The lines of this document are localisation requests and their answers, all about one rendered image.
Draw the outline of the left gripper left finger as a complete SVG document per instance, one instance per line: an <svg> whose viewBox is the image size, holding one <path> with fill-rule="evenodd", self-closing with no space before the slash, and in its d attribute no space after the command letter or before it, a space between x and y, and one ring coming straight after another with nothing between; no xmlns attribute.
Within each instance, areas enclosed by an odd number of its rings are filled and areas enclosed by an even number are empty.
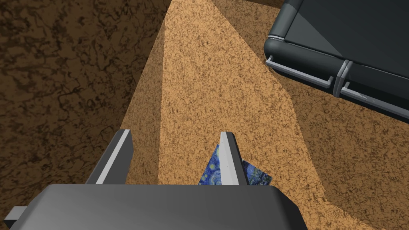
<svg viewBox="0 0 409 230"><path fill-rule="evenodd" d="M125 184L133 153L131 131L118 130L86 184Z"/></svg>

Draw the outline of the blue swirl-pattern picture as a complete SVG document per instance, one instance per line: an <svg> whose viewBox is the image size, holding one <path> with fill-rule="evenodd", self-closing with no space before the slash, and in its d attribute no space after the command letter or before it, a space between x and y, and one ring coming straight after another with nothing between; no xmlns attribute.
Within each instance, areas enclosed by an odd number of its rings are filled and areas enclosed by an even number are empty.
<svg viewBox="0 0 409 230"><path fill-rule="evenodd" d="M214 152L212 153L211 159L209 160L204 173L202 174L199 185L221 185L221 173L220 173L220 161L219 161L219 145L216 146ZM268 186L272 177L263 172L262 170L256 168L247 161L242 161L244 170L246 172L246 177L250 185L266 185Z"/></svg>

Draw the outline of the dark grey appliance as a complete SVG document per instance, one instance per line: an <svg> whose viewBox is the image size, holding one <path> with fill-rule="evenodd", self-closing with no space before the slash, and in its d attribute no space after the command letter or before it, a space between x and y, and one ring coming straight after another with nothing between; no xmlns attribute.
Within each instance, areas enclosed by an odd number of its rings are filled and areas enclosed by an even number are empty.
<svg viewBox="0 0 409 230"><path fill-rule="evenodd" d="M409 110L409 0L284 0L264 44L266 60L327 81L276 72L409 124L340 93L348 89Z"/></svg>

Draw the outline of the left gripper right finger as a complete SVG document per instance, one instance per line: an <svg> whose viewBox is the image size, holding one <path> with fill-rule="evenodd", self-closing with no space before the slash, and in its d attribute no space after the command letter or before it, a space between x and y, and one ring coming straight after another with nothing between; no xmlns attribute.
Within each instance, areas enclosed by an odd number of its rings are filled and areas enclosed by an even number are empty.
<svg viewBox="0 0 409 230"><path fill-rule="evenodd" d="M249 185L236 138L232 132L220 133L219 161L222 185Z"/></svg>

